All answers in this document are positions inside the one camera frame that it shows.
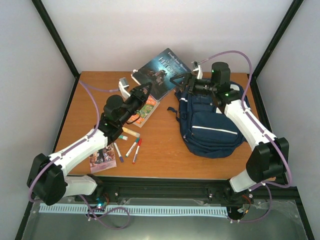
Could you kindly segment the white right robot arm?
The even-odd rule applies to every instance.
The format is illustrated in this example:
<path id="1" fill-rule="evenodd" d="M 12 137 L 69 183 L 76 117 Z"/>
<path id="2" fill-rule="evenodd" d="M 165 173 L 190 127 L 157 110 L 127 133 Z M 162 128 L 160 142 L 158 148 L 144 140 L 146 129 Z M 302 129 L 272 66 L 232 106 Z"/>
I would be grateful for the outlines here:
<path id="1" fill-rule="evenodd" d="M 213 104 L 240 130 L 252 150 L 245 170 L 229 179 L 228 195 L 233 197 L 267 185 L 289 188 L 293 181 L 288 165 L 289 142 L 270 132 L 245 103 L 246 95 L 231 88 L 227 63 L 213 63 L 210 79 L 203 78 L 200 63 L 193 64 L 193 73 L 174 76 L 170 82 L 191 95 L 211 97 Z"/>

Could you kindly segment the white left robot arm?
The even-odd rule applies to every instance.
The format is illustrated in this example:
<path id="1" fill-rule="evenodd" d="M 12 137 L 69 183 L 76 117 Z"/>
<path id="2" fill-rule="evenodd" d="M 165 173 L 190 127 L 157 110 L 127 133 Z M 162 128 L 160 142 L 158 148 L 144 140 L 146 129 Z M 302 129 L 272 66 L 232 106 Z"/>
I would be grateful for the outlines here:
<path id="1" fill-rule="evenodd" d="M 152 83 L 127 91 L 118 83 L 121 95 L 111 95 L 97 115 L 97 124 L 70 146 L 48 156 L 40 153 L 33 162 L 27 179 L 29 201 L 54 205 L 64 197 L 86 195 L 99 201 L 104 195 L 102 181 L 92 175 L 70 176 L 70 171 L 90 155 L 115 142 L 124 131 L 124 124 L 147 102 Z"/>

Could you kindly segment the navy blue backpack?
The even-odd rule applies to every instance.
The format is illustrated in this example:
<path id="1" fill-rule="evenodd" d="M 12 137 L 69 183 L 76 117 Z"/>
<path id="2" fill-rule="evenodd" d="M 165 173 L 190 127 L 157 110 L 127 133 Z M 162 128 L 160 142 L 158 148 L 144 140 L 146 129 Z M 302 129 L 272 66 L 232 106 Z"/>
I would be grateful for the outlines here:
<path id="1" fill-rule="evenodd" d="M 230 156 L 246 141 L 237 126 L 214 106 L 208 95 L 191 95 L 187 90 L 175 90 L 178 110 L 176 114 L 182 140 L 196 156 L 218 159 Z"/>

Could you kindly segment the dark blue Wuthering Heights book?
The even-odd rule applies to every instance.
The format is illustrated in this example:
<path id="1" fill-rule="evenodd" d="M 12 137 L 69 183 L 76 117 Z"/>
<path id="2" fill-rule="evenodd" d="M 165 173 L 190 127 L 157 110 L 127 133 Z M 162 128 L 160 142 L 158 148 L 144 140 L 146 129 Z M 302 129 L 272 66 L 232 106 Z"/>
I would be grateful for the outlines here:
<path id="1" fill-rule="evenodd" d="M 170 48 L 166 48 L 140 69 L 133 70 L 131 78 L 138 85 L 152 83 L 150 95 L 159 102 L 175 87 L 170 78 L 190 72 L 188 66 Z"/>

